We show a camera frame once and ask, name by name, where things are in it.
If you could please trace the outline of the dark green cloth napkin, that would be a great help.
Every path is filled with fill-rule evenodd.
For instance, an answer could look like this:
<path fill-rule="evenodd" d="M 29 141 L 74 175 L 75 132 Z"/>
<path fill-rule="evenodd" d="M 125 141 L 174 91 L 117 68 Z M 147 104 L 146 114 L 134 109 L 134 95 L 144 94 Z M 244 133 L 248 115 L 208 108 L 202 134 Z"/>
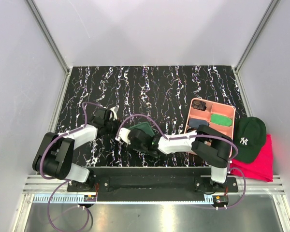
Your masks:
<path fill-rule="evenodd" d="M 142 122 L 130 127 L 129 130 L 128 138 L 131 144 L 128 147 L 141 152 L 148 151 L 155 137 L 151 125 L 148 122 Z"/>

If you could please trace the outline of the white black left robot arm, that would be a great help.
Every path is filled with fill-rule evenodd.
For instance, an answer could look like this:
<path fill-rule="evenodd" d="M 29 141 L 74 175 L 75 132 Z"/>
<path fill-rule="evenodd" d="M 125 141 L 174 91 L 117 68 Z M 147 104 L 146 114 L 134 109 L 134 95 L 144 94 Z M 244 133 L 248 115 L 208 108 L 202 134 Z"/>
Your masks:
<path fill-rule="evenodd" d="M 33 160 L 33 170 L 48 175 L 51 178 L 78 182 L 83 191 L 94 188 L 95 180 L 89 169 L 74 164 L 74 150 L 104 135 L 115 135 L 119 128 L 117 107 L 100 108 L 86 125 L 71 132 L 45 134 L 37 154 Z"/>

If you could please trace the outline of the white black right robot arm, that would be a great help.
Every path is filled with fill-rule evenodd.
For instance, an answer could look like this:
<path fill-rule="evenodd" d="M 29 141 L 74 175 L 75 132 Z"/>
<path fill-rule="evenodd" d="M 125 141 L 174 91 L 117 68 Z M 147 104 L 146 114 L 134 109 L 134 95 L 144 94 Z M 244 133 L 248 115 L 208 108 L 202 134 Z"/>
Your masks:
<path fill-rule="evenodd" d="M 227 186 L 230 154 L 233 150 L 238 152 L 230 137 L 207 125 L 185 134 L 162 136 L 151 136 L 133 128 L 127 129 L 121 139 L 129 148 L 153 157 L 176 152 L 196 154 L 211 166 L 210 187 L 217 192 Z"/>

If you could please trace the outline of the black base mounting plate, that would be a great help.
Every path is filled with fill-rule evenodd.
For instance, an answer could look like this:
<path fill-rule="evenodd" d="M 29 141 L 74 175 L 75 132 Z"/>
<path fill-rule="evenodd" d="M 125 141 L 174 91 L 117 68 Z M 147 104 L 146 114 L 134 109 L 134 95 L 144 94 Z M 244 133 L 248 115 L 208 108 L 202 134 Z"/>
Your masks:
<path fill-rule="evenodd" d="M 99 203 L 205 203 L 205 193 L 238 193 L 235 177 L 215 184 L 209 167 L 95 167 Z"/>

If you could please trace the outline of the grey-blue rolled towel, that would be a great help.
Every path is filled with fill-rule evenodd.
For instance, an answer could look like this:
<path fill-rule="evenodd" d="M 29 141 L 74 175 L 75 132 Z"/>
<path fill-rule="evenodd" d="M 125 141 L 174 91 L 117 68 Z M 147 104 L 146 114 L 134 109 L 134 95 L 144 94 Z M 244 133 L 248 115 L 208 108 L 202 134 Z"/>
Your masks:
<path fill-rule="evenodd" d="M 207 122 L 206 120 L 203 119 L 197 119 L 197 118 L 190 118 L 188 121 L 188 126 L 190 128 L 198 128 L 200 125 L 209 125 L 209 122 Z"/>

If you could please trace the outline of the dark paisley rolled tie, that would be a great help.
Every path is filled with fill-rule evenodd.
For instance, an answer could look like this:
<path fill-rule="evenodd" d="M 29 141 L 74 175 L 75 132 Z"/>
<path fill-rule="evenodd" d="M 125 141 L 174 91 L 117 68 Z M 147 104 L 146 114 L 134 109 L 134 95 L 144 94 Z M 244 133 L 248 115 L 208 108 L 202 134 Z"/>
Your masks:
<path fill-rule="evenodd" d="M 200 100 L 193 100 L 191 107 L 196 110 L 205 111 L 206 103 Z"/>

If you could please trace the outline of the pink divided organizer box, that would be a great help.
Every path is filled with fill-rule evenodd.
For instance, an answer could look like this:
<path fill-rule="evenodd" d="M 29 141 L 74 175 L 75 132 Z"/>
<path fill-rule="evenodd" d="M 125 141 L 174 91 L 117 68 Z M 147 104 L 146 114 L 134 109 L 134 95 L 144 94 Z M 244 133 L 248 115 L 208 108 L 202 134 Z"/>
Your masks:
<path fill-rule="evenodd" d="M 193 98 L 188 110 L 188 118 L 184 132 L 193 131 L 202 123 L 233 138 L 235 108 L 205 99 Z"/>

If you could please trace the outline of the bright green rolled cloth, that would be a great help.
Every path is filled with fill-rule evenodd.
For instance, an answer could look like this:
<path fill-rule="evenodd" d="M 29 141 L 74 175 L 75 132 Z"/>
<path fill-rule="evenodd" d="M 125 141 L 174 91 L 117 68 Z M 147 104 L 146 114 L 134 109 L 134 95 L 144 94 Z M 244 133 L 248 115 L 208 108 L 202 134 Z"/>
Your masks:
<path fill-rule="evenodd" d="M 224 115 L 219 115 L 219 114 L 212 114 L 210 118 L 210 122 L 217 125 L 225 126 L 225 127 L 232 126 L 231 118 Z"/>

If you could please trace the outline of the dark green baseball cap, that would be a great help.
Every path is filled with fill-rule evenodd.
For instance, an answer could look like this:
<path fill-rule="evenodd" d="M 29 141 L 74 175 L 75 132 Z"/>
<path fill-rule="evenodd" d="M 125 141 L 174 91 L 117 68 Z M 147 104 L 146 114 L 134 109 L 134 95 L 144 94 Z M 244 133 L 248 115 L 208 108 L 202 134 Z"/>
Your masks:
<path fill-rule="evenodd" d="M 250 164 L 257 158 L 266 143 L 266 125 L 257 117 L 244 117 L 235 120 L 233 143 L 238 148 L 237 161 Z"/>

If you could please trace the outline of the red folded cloth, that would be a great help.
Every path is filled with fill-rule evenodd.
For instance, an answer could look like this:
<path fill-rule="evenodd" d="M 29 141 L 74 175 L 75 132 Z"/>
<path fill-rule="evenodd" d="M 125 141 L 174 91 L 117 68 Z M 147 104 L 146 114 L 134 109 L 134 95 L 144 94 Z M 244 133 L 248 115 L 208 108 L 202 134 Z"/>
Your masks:
<path fill-rule="evenodd" d="M 265 182 L 273 181 L 273 149 L 271 135 L 266 135 L 265 145 L 252 163 L 244 163 L 233 159 L 231 168 L 240 169 L 246 178 L 257 179 Z"/>

